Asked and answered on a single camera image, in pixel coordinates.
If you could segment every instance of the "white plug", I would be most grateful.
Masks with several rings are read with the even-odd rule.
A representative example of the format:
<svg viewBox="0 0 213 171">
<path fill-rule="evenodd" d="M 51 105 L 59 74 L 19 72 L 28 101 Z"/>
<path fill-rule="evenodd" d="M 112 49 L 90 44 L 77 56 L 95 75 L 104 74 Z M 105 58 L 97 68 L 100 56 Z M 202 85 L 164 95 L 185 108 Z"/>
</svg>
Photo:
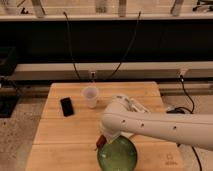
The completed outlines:
<svg viewBox="0 0 213 171">
<path fill-rule="evenodd" d="M 186 75 L 186 73 L 187 73 L 188 70 L 189 69 L 187 69 L 187 68 L 181 68 L 179 76 L 183 76 L 184 77 Z"/>
</svg>

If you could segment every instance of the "black panel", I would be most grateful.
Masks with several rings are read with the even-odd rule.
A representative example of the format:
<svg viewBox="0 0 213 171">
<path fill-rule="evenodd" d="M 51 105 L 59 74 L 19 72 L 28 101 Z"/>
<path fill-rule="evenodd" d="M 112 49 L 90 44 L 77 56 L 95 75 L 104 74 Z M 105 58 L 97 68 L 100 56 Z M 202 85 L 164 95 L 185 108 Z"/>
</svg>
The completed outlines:
<svg viewBox="0 0 213 171">
<path fill-rule="evenodd" d="M 76 62 L 119 61 L 136 21 L 71 21 Z M 126 59 L 213 60 L 213 20 L 141 20 Z M 19 63 L 71 62 L 66 21 L 0 22 L 0 46 L 15 46 Z"/>
</svg>

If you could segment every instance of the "floor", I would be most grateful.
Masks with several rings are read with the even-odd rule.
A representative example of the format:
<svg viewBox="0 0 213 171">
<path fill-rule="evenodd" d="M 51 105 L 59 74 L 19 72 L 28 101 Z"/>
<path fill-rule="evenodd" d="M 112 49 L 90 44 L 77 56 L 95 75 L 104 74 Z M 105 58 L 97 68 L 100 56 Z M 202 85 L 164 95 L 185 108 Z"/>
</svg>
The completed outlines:
<svg viewBox="0 0 213 171">
<path fill-rule="evenodd" d="M 165 107 L 186 106 L 190 102 L 185 96 L 162 96 Z M 195 113 L 213 114 L 213 96 L 193 96 Z M 45 104 L 45 97 L 22 98 L 12 118 L 0 119 L 0 171 L 24 171 L 36 128 Z M 198 171 L 197 161 L 189 146 L 181 145 L 185 171 Z M 213 171 L 213 152 L 197 149 L 203 171 Z"/>
</svg>

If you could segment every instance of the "black cable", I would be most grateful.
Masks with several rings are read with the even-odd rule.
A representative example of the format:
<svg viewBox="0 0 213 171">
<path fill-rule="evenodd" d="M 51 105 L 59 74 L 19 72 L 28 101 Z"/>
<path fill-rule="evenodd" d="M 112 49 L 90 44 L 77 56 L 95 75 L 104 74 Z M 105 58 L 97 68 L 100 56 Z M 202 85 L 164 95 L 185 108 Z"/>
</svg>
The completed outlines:
<svg viewBox="0 0 213 171">
<path fill-rule="evenodd" d="M 192 151 L 194 152 L 195 157 L 196 157 L 196 159 L 197 159 L 197 162 L 198 162 L 198 165 L 199 165 L 199 169 L 200 169 L 200 171 L 202 171 L 203 168 L 202 168 L 202 165 L 201 165 L 201 162 L 200 162 L 200 158 L 199 158 L 199 156 L 198 156 L 198 154 L 197 154 L 197 151 L 195 150 L 194 147 L 192 147 Z"/>
<path fill-rule="evenodd" d="M 194 103 L 193 99 L 191 98 L 191 96 L 188 94 L 188 92 L 187 92 L 186 89 L 185 89 L 184 78 L 183 78 L 182 75 L 180 75 L 180 82 L 181 82 L 181 85 L 182 85 L 182 89 L 183 89 L 184 94 L 189 98 L 189 100 L 190 100 L 191 103 L 192 103 L 192 109 L 191 109 L 191 112 L 190 112 L 190 113 L 193 114 L 193 113 L 194 113 L 194 109 L 195 109 L 195 103 Z"/>
<path fill-rule="evenodd" d="M 180 107 L 176 107 L 175 108 L 175 110 L 178 110 L 178 109 L 184 109 L 184 110 L 188 111 L 190 114 L 192 114 L 191 113 L 192 111 L 189 108 L 187 108 L 187 107 L 180 106 Z"/>
<path fill-rule="evenodd" d="M 20 7 L 26 0 L 22 0 L 18 5 L 17 7 Z"/>
<path fill-rule="evenodd" d="M 75 73 L 76 73 L 78 79 L 81 80 L 81 77 L 80 77 L 78 70 L 76 68 L 76 65 L 75 65 L 75 59 L 74 59 L 73 51 L 72 51 L 72 41 L 71 41 L 71 31 L 70 31 L 71 28 L 70 28 L 70 24 L 69 24 L 69 18 L 67 16 L 66 12 L 63 12 L 63 14 L 65 15 L 66 21 L 67 21 L 67 38 L 68 38 L 68 43 L 69 43 L 69 53 L 72 58 L 72 63 L 73 63 L 74 69 L 75 69 Z"/>
<path fill-rule="evenodd" d="M 136 35 L 137 35 L 138 24 L 139 24 L 140 18 L 141 18 L 141 11 L 138 13 L 138 18 L 137 18 L 137 23 L 136 23 L 136 25 L 135 25 L 134 33 L 133 33 L 132 39 L 131 39 L 131 41 L 130 41 L 128 47 L 127 47 L 127 50 L 126 50 L 125 53 L 124 53 L 123 58 L 121 59 L 121 61 L 120 61 L 119 65 L 117 66 L 117 68 L 112 72 L 112 74 L 110 74 L 110 75 L 105 79 L 105 81 L 108 80 L 108 79 L 110 79 L 110 78 L 112 78 L 112 77 L 117 73 L 117 71 L 118 71 L 119 68 L 121 67 L 122 63 L 125 61 L 126 57 L 128 56 L 129 51 L 131 50 L 131 48 L 132 48 L 132 46 L 133 46 L 133 44 L 134 44 L 134 42 L 135 42 L 135 38 L 136 38 Z"/>
<path fill-rule="evenodd" d="M 188 112 L 190 112 L 191 114 L 193 114 L 193 113 L 194 113 L 194 109 L 195 109 L 195 103 L 194 103 L 193 99 L 191 98 L 191 96 L 188 94 L 188 92 L 187 92 L 186 89 L 185 89 L 184 78 L 183 78 L 182 75 L 180 75 L 180 81 L 181 81 L 182 89 L 183 89 L 185 95 L 186 95 L 186 96 L 189 98 L 189 100 L 192 102 L 192 110 L 190 110 L 190 109 L 188 109 L 188 108 L 186 108 L 186 107 L 179 107 L 179 108 L 183 108 L 183 109 L 187 110 Z M 198 162 L 198 165 L 199 165 L 199 169 L 200 169 L 200 171 L 202 171 L 203 169 L 202 169 L 202 165 L 201 165 L 201 162 L 200 162 L 200 158 L 199 158 L 199 156 L 198 156 L 198 154 L 197 154 L 195 148 L 194 148 L 194 147 L 191 147 L 191 148 L 192 148 L 192 151 L 194 152 L 194 155 L 195 155 L 195 157 L 196 157 L 196 159 L 197 159 L 197 162 Z"/>
</svg>

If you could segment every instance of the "green object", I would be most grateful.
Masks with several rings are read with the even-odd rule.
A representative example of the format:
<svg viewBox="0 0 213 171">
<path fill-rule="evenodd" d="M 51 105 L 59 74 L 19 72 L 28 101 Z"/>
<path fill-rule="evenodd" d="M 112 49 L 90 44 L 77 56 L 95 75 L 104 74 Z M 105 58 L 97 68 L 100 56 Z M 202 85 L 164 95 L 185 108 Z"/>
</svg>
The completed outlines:
<svg viewBox="0 0 213 171">
<path fill-rule="evenodd" d="M 137 163 L 134 144 L 123 136 L 106 143 L 97 155 L 102 171 L 133 171 Z"/>
</svg>

